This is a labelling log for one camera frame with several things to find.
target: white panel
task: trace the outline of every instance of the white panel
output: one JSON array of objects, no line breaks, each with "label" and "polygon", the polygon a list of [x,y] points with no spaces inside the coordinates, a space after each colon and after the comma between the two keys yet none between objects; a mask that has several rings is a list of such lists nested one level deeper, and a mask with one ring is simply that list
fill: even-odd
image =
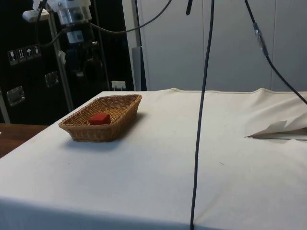
[{"label": "white panel", "polygon": [[[168,0],[138,0],[140,23],[156,16]],[[204,46],[202,1],[194,0],[186,15],[187,0],[174,0],[155,22],[141,31],[148,90],[177,87],[199,89]]]},{"label": "white panel", "polygon": [[[124,17],[125,17],[125,26],[126,29],[132,29],[138,26],[136,15],[134,15],[134,5],[133,0],[122,0]],[[132,31],[127,33],[127,42],[129,47],[129,56],[130,56],[130,63],[131,63],[131,70],[132,70],[132,77],[133,77],[133,85],[134,89],[136,90],[136,83],[135,83],[135,76],[134,76],[134,63],[133,63],[133,54],[132,49],[138,46],[138,37],[139,32],[138,30]]]},{"label": "white panel", "polygon": [[[277,0],[273,62],[294,88],[307,91],[306,0]],[[275,73],[272,89],[289,91]]]},{"label": "white panel", "polygon": [[[205,28],[209,28],[210,0],[205,0]],[[272,70],[255,38],[243,0],[216,0],[207,89],[254,91],[270,88]],[[269,54],[273,51],[275,0],[249,0]],[[207,42],[208,29],[205,30]]]},{"label": "white panel", "polygon": [[[186,16],[188,0],[173,1],[161,18],[142,29],[149,89],[201,89],[210,2],[194,0],[191,15]],[[272,71],[259,49],[244,1],[215,2],[207,88],[225,91],[270,88]],[[166,3],[167,0],[138,0],[140,23],[153,18]],[[271,54],[275,0],[250,0],[250,5]]]}]

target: wall socket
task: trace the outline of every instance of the wall socket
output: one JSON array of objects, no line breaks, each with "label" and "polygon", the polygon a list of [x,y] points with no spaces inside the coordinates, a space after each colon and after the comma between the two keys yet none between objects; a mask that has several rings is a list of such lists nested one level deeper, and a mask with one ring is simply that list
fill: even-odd
[{"label": "wall socket", "polygon": [[114,90],[125,90],[126,89],[126,82],[125,81],[112,81],[112,88]]}]

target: wooden surface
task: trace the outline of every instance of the wooden surface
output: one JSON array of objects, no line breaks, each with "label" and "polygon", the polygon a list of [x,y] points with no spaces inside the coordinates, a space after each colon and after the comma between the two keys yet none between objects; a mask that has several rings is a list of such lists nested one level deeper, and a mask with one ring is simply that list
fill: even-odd
[{"label": "wooden surface", "polygon": [[0,124],[0,158],[34,137],[47,126]]}]

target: cable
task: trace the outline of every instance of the cable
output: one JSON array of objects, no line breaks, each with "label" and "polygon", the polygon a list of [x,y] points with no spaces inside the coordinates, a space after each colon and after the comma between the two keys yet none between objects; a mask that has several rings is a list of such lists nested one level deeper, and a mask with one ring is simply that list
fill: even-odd
[{"label": "cable", "polygon": [[139,30],[139,29],[143,28],[144,26],[148,25],[149,23],[152,23],[153,21],[155,21],[158,17],[161,16],[161,14],[164,13],[164,11],[168,8],[168,6],[169,6],[169,4],[171,4],[171,2],[172,2],[172,0],[169,0],[168,3],[166,4],[166,6],[164,6],[164,8],[161,10],[161,12],[158,13],[158,15],[155,16],[153,19],[151,19],[150,21],[146,22],[146,23],[143,24],[143,25],[140,25],[140,26],[138,26],[138,27],[136,27],[136,28],[133,28],[133,29],[130,29],[130,30],[125,30],[125,31],[110,31],[110,30],[101,28],[101,27],[99,27],[99,26],[97,26],[97,25],[95,25],[95,24],[92,24],[92,23],[91,23],[91,25],[92,25],[92,27],[94,27],[94,28],[96,28],[96,29],[98,29],[98,30],[101,30],[101,31],[103,31],[103,32],[105,32],[105,33],[109,33],[109,34],[113,34],[113,35],[126,34],[126,33],[128,33],[128,32],[134,31],[134,30]]},{"label": "cable", "polygon": [[53,45],[53,43],[55,43],[55,41],[60,37],[60,36],[62,36],[65,32],[67,32],[67,31],[69,31],[70,29],[69,28],[65,28],[65,29],[63,29],[63,30],[61,30],[58,34],[57,34],[57,36],[55,37],[55,38],[53,38],[53,40],[51,41],[51,42],[49,42],[49,43],[47,43],[47,44],[39,44],[41,47],[43,47],[43,48],[45,48],[45,47],[48,47],[48,46],[51,46],[51,45]]},{"label": "cable", "polygon": [[186,15],[190,15],[192,10],[193,0],[189,0]]},{"label": "cable", "polygon": [[256,23],[256,21],[255,21],[255,18],[254,18],[253,12],[252,12],[252,11],[251,11],[251,9],[250,9],[249,3],[248,3],[248,1],[247,1],[247,0],[244,0],[244,1],[245,1],[245,4],[246,4],[246,7],[247,7],[247,9],[248,9],[248,12],[249,12],[250,18],[251,18],[251,20],[252,20],[253,24],[255,24],[255,23]]},{"label": "cable", "polygon": [[37,16],[37,19],[36,19],[36,23],[35,23],[35,31],[34,31],[34,34],[35,34],[35,42],[40,46],[40,47],[48,47],[48,46],[51,46],[53,45],[53,43],[55,43],[55,41],[61,36],[63,35],[65,32],[69,31],[68,28],[66,29],[63,29],[61,30],[58,35],[49,43],[47,44],[40,44],[39,42],[39,39],[38,39],[38,27],[39,27],[39,21],[40,21],[40,18],[42,16],[42,13],[43,13],[43,9],[46,7],[46,4],[47,4],[47,1],[48,0],[42,0],[39,4],[39,13],[38,13],[38,16]]},{"label": "cable", "polygon": [[293,88],[293,87],[290,85],[289,82],[287,82],[287,80],[280,74],[280,72],[277,70],[277,68],[273,65],[273,63],[272,63],[272,61],[271,61],[271,59],[270,59],[270,57],[269,57],[269,52],[268,52],[268,50],[267,50],[267,48],[266,48],[266,45],[265,45],[265,42],[264,42],[264,38],[263,38],[263,36],[262,36],[262,33],[261,33],[261,31],[260,31],[260,29],[259,29],[259,27],[258,27],[258,25],[257,25],[257,23],[256,23],[256,21],[255,21],[254,15],[253,15],[253,13],[252,13],[252,11],[251,11],[251,9],[250,9],[248,0],[244,0],[244,1],[245,1],[245,4],[246,4],[246,7],[247,7],[247,9],[248,9],[250,18],[251,18],[251,20],[252,20],[252,22],[253,22],[254,30],[255,30],[256,35],[257,35],[257,37],[258,37],[259,45],[260,45],[260,47],[261,47],[261,49],[262,49],[262,51],[263,51],[263,53],[264,53],[264,55],[265,55],[265,57],[266,57],[268,63],[269,63],[269,65],[270,65],[271,68],[274,70],[274,72],[277,74],[277,76],[280,78],[280,80],[282,80],[282,82],[283,82],[290,90],[292,90],[292,91],[293,91],[293,92],[294,92],[294,93],[295,93],[295,94],[296,94],[296,95],[307,105],[306,99],[305,99],[298,91],[296,91],[296,89]]},{"label": "cable", "polygon": [[201,90],[201,105],[200,105],[199,118],[198,118],[197,139],[196,139],[196,149],[195,149],[194,187],[193,187],[193,198],[192,198],[191,220],[190,220],[191,230],[194,230],[194,212],[195,212],[197,179],[198,179],[197,178],[198,177],[198,155],[199,155],[200,139],[201,139],[201,120],[202,120],[203,104],[204,104],[204,99],[205,99],[206,83],[207,83],[209,56],[210,56],[212,33],[213,33],[213,20],[214,20],[214,0],[211,0],[209,39],[208,39],[206,60],[205,60],[205,66],[204,66],[204,76],[203,76],[203,83],[202,83],[202,90]]}]

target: red cube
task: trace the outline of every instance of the red cube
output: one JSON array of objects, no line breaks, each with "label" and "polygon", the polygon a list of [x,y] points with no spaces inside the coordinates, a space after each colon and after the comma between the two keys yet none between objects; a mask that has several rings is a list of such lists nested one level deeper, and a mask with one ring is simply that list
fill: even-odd
[{"label": "red cube", "polygon": [[90,125],[99,126],[99,125],[107,125],[111,123],[110,114],[94,114],[90,120]]}]

